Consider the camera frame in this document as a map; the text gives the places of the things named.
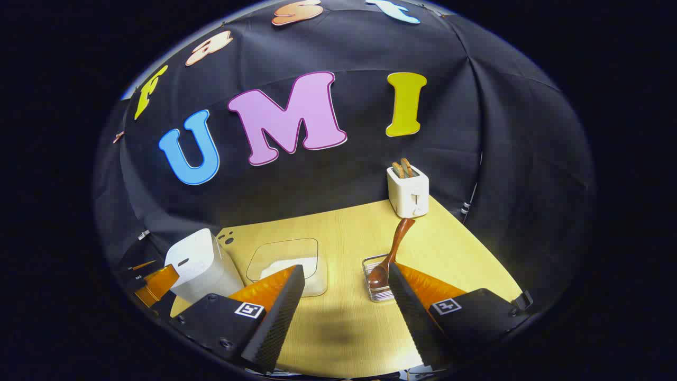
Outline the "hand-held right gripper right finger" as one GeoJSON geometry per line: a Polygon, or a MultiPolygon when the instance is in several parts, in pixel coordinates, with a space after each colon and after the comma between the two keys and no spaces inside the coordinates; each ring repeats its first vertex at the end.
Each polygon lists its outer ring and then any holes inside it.
{"type": "Polygon", "coordinates": [[[398,263],[389,285],[423,364],[435,370],[473,362],[530,316],[486,288],[465,292],[398,263]]]}

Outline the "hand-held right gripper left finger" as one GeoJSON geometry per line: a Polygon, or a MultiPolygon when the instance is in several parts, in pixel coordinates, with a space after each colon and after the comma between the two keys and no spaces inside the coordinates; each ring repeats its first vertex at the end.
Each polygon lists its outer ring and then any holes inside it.
{"type": "Polygon", "coordinates": [[[171,325],[225,361],[272,372],[304,286],[302,265],[290,266],[228,297],[207,294],[171,325]]]}

